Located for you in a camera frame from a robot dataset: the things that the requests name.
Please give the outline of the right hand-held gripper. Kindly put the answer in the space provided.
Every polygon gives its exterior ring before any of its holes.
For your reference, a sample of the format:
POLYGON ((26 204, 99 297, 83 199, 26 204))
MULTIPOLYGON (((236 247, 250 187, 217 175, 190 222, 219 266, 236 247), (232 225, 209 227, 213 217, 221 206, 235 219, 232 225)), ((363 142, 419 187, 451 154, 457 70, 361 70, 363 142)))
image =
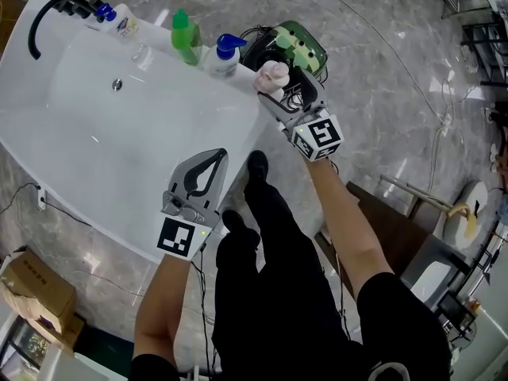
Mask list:
POLYGON ((271 95, 258 92, 261 105, 279 123, 279 130, 290 143, 310 162, 332 155, 344 142, 344 134, 337 117, 326 105, 325 88, 306 69, 299 68, 302 112, 293 110, 271 95))

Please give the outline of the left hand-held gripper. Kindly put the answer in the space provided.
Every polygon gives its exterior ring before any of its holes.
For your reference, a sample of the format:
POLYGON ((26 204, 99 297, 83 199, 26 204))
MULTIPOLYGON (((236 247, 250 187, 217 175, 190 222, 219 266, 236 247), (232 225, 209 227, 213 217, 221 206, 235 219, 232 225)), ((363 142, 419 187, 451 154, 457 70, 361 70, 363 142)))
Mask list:
POLYGON ((163 194, 156 247, 180 259, 193 259, 219 221, 216 211, 229 164, 224 148, 200 152, 174 170, 163 194))

